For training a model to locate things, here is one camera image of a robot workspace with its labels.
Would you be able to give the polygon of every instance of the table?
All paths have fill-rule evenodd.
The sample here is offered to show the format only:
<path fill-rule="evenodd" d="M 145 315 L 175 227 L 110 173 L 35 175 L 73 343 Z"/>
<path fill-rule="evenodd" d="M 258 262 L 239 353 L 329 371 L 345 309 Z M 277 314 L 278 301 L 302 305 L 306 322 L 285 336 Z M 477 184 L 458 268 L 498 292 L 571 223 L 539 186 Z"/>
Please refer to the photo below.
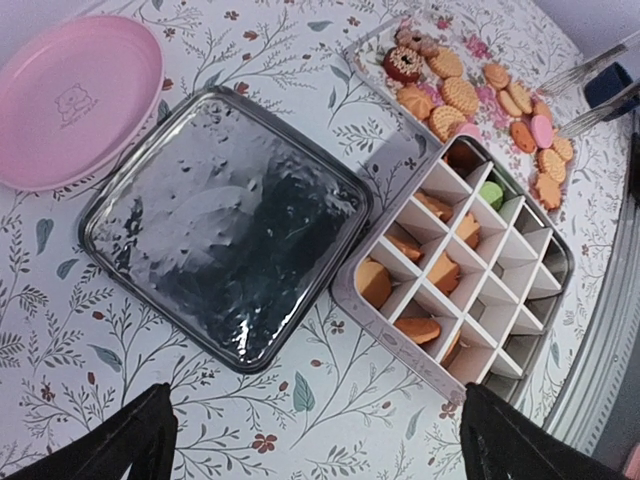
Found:
<path fill-rule="evenodd" d="M 156 118 L 202 85 L 230 86 L 360 171 L 380 212 L 416 167 L 422 142 L 362 85 L 342 49 L 420 3 L 109 0 L 103 8 L 144 22 L 161 40 L 167 70 Z M 530 86 L 581 60 L 529 0 L 435 0 L 428 9 L 434 33 L 466 49 L 476 67 L 496 59 Z M 531 157 L 512 149 L 505 117 L 479 89 L 486 143 L 526 184 Z M 552 103 L 558 123 L 586 108 L 577 88 Z M 620 120 L 578 140 L 568 193 L 553 216 L 576 271 L 518 406 L 537 423 L 562 387 L 598 297 L 628 135 L 628 120 Z M 112 168 L 38 195 L 0 187 L 0 474 L 59 449 L 149 384 L 167 381 L 180 423 L 175 478 L 464 478 L 459 409 L 327 293 L 267 371 L 242 376 L 102 274 L 77 245 L 76 221 Z"/>

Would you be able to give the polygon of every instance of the green object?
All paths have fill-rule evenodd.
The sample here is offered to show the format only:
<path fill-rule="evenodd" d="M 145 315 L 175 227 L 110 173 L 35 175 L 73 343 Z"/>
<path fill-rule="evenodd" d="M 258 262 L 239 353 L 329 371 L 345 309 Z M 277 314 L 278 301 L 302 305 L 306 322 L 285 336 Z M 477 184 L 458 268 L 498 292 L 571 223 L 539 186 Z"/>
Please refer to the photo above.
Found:
<path fill-rule="evenodd" d="M 504 192 L 500 185 L 495 182 L 484 182 L 482 188 L 480 188 L 480 196 L 484 198 L 491 208 L 498 211 L 502 207 L 504 201 Z"/>

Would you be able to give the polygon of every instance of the divided organizer box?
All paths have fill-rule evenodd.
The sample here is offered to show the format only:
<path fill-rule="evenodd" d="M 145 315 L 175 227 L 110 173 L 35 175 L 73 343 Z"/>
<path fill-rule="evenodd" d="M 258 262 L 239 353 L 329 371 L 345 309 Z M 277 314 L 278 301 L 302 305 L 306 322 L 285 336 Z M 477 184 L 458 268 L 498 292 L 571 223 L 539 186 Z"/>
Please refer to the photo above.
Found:
<path fill-rule="evenodd" d="M 477 166 L 468 174 L 443 160 L 452 146 L 475 156 Z M 504 190 L 499 211 L 479 195 L 487 180 Z M 416 200 L 418 191 L 451 205 L 453 217 L 442 222 Z M 480 225 L 475 250 L 456 235 L 468 212 Z M 423 258 L 413 263 L 385 234 L 412 239 Z M 461 270 L 448 297 L 427 279 L 443 252 Z M 379 310 L 355 286 L 367 257 L 392 277 L 392 294 Z M 460 136 L 416 171 L 340 269 L 332 293 L 369 334 L 449 401 L 460 404 L 464 385 L 475 382 L 515 403 L 572 270 L 570 250 L 546 214 L 475 139 Z M 433 318 L 441 334 L 419 346 L 394 327 L 403 317 Z"/>

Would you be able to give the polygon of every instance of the pink macaron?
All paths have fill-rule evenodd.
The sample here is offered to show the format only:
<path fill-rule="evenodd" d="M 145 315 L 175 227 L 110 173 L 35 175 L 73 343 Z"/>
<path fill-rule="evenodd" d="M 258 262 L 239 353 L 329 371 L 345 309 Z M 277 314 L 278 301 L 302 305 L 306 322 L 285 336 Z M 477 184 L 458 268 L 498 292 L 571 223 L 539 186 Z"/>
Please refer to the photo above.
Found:
<path fill-rule="evenodd" d="M 539 148 L 549 148 L 553 143 L 553 126 L 544 115 L 534 115 L 531 119 L 531 134 Z"/>
<path fill-rule="evenodd" d="M 455 130 L 456 135 L 468 135 L 469 137 L 473 137 L 479 142 L 482 141 L 482 133 L 480 133 L 480 129 L 477 125 L 473 123 L 461 123 L 456 127 Z"/>

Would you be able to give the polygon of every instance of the plate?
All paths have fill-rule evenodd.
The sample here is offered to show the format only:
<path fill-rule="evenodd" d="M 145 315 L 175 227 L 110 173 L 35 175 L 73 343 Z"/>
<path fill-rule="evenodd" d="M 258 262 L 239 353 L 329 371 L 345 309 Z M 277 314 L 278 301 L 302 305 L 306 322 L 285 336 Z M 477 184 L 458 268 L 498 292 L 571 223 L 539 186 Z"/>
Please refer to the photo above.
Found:
<path fill-rule="evenodd" d="M 0 182 L 49 190 L 95 172 L 140 130 L 163 79 L 158 41 L 124 17 L 36 37 L 0 72 Z"/>

